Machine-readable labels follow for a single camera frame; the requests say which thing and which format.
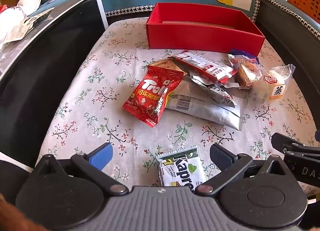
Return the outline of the white Kapre snack packet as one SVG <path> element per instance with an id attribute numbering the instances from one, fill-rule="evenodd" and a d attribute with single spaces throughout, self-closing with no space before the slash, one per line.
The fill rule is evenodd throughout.
<path id="1" fill-rule="evenodd" d="M 196 146 L 167 152 L 156 159 L 163 187 L 189 187 L 194 191 L 197 186 L 206 182 Z"/>

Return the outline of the white bag on table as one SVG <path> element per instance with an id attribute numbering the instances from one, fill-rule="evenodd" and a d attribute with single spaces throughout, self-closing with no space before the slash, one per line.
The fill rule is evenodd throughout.
<path id="1" fill-rule="evenodd" d="M 52 7 L 29 17 L 29 15 L 39 8 L 40 3 L 41 0 L 19 0 L 17 6 L 10 7 L 1 12 L 1 51 L 10 42 L 23 39 L 38 19 L 54 9 Z"/>

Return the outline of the silver white wafer packet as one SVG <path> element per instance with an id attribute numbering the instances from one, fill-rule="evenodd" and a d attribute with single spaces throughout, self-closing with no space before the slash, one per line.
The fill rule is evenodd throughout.
<path id="1" fill-rule="evenodd" d="M 233 97 L 233 100 L 235 101 L 233 107 L 218 103 L 196 83 L 182 80 L 165 107 L 240 131 L 245 103 L 239 97 Z"/>

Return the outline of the black glass coffee table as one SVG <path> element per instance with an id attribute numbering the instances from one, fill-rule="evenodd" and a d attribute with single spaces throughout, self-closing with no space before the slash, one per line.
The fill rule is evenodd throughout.
<path id="1" fill-rule="evenodd" d="M 107 29 L 101 0 L 68 0 L 43 11 L 1 53 L 1 159 L 37 162 L 54 114 L 93 45 Z"/>

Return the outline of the clear sausage snack packet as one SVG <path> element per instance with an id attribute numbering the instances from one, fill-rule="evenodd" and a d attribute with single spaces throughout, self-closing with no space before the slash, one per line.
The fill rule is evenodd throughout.
<path id="1" fill-rule="evenodd" d="M 212 80 L 209 80 L 205 76 L 201 76 L 195 70 L 189 70 L 185 75 L 187 78 L 189 78 L 189 80 L 200 86 L 201 89 L 208 92 L 210 97 L 218 104 L 233 108 L 239 104 L 239 102 L 237 102 L 235 98 L 227 91 L 219 86 L 216 86 Z"/>

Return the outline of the steamed egg cake packet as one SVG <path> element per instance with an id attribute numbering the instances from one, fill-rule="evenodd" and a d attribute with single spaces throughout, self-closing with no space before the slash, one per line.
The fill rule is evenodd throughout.
<path id="1" fill-rule="evenodd" d="M 293 64 L 270 69 L 260 66 L 260 75 L 253 83 L 253 100 L 264 104 L 281 99 L 287 91 L 295 69 Z"/>

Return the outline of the red Trolli candy bag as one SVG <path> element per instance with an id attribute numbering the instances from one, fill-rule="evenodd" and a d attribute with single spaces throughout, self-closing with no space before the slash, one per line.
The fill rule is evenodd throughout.
<path id="1" fill-rule="evenodd" d="M 156 126 L 170 94 L 183 77 L 184 72 L 181 70 L 149 65 L 145 77 L 123 104 L 123 109 L 148 126 Z"/>

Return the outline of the gold foil snack packet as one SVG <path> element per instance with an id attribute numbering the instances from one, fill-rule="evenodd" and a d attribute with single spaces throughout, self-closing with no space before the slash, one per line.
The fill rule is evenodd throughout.
<path id="1" fill-rule="evenodd" d="M 171 69 L 176 71 L 182 71 L 173 61 L 171 58 L 162 59 L 160 61 L 156 61 L 154 63 L 149 64 L 149 66 L 152 67 L 158 67 L 158 68 L 165 68 L 165 69 Z"/>

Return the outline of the blue wafer biscuit packet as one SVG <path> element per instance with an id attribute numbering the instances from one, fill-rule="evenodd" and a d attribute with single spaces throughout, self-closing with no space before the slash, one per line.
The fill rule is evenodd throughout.
<path id="1" fill-rule="evenodd" d="M 243 55 L 243 56 L 245 56 L 245 57 L 247 57 L 247 58 L 255 59 L 258 64 L 260 63 L 260 62 L 259 62 L 259 58 L 255 57 L 254 55 L 251 55 L 251 54 L 249 54 L 249 53 L 247 53 L 247 52 L 245 52 L 245 51 L 241 51 L 241 50 L 231 50 L 229 53 L 230 53 L 231 55 Z"/>

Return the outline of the red cardboard box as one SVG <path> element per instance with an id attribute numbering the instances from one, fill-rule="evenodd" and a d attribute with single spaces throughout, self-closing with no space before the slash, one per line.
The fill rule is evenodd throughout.
<path id="1" fill-rule="evenodd" d="M 192 3 L 157 3 L 146 23 L 151 49 L 200 50 L 257 56 L 265 37 L 240 10 Z"/>

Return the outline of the red white snack packet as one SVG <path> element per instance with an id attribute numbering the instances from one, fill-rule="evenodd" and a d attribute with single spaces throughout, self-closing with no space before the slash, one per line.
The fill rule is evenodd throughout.
<path id="1" fill-rule="evenodd" d="M 190 51 L 184 51 L 172 57 L 178 62 L 195 69 L 203 75 L 206 75 L 213 80 L 213 82 L 220 82 L 224 84 L 238 72 L 225 63 L 218 63 L 202 55 L 193 54 Z"/>

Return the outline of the floral tablecloth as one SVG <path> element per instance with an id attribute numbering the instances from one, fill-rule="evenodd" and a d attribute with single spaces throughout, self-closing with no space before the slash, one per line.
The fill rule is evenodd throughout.
<path id="1" fill-rule="evenodd" d="M 80 66 L 48 128 L 40 155 L 58 159 L 113 145 L 113 158 L 104 172 L 127 187 L 159 185 L 157 156 L 197 146 L 205 176 L 219 169 L 209 150 L 219 143 L 231 152 L 256 159 L 274 153 L 271 137 L 282 133 L 308 146 L 319 146 L 316 125 L 294 80 L 283 98 L 257 103 L 248 90 L 229 89 L 245 101 L 242 130 L 174 110 L 165 110 L 159 124 L 150 127 L 122 106 L 144 78 L 149 64 L 177 54 L 177 50 L 150 50 L 146 19 L 115 22 L 99 38 Z"/>

